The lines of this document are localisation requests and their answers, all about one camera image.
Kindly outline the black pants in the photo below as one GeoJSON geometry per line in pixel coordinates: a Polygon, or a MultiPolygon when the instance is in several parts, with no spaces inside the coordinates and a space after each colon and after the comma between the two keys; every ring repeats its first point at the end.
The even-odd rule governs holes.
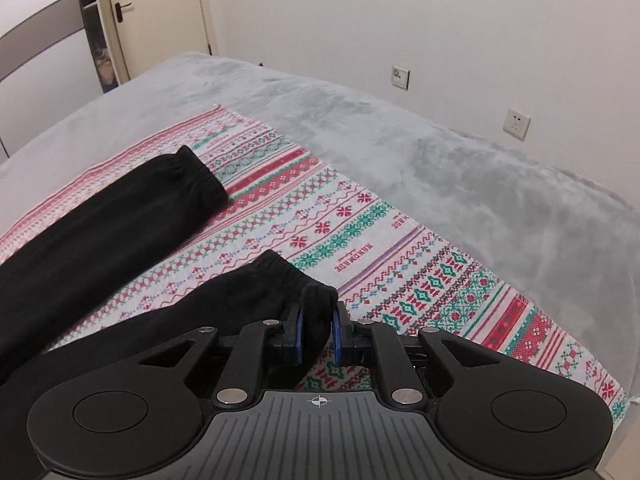
{"type": "Polygon", "coordinates": [[[152,158],[38,234],[1,267],[1,474],[43,472],[26,432],[40,394],[202,326],[237,335],[250,323],[294,322],[297,384],[326,346],[337,302],[322,284],[267,250],[201,284],[170,307],[146,312],[64,347],[56,341],[115,292],[167,258],[227,203],[190,148],[152,158]]]}

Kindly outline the patterned red green blanket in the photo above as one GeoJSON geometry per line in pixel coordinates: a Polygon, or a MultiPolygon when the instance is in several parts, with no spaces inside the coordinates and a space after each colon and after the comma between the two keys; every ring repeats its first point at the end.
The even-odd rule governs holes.
{"type": "Polygon", "coordinates": [[[62,344],[168,307],[273,250],[335,287],[353,318],[413,335],[435,325],[596,392],[614,422],[629,400],[592,353],[529,299],[426,226],[273,128],[222,106],[93,166],[14,223],[9,257],[75,206],[154,156],[187,146],[230,194],[226,208],[163,262],[68,330],[62,344]]]}

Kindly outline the grey bed sheet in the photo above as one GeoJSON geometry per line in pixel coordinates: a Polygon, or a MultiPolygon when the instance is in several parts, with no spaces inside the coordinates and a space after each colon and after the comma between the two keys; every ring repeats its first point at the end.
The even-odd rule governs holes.
{"type": "Polygon", "coordinates": [[[216,105],[265,122],[485,263],[638,393],[636,207],[577,174],[318,79],[205,54],[171,58],[2,164],[2,228],[91,166],[216,105]]]}

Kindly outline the white grey wardrobe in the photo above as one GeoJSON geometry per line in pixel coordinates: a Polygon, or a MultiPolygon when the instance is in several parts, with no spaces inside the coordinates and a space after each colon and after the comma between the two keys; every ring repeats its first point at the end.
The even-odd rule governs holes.
{"type": "Polygon", "coordinates": [[[129,79],[110,0],[1,0],[1,159],[129,79]]]}

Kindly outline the cream door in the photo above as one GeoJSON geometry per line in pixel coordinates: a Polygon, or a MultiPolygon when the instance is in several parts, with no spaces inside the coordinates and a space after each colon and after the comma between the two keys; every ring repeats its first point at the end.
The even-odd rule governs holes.
{"type": "Polygon", "coordinates": [[[217,52],[208,0],[96,0],[120,84],[184,52],[217,52]],[[114,4],[131,2],[117,23],[114,4]]]}

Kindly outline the white wall socket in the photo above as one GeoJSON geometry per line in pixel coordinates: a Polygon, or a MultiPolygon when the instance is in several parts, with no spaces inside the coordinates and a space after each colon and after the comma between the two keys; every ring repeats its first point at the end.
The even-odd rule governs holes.
{"type": "Polygon", "coordinates": [[[530,118],[527,114],[516,110],[513,107],[509,107],[506,111],[506,118],[502,125],[502,130],[513,136],[514,139],[523,142],[526,138],[526,134],[530,125],[530,118]]]}

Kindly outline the white wall switch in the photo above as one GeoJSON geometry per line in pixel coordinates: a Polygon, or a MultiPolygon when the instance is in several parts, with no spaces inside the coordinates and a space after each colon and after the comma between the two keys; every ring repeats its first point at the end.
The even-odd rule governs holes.
{"type": "Polygon", "coordinates": [[[407,91],[409,88],[410,70],[394,65],[392,67],[392,85],[401,90],[407,91]]]}

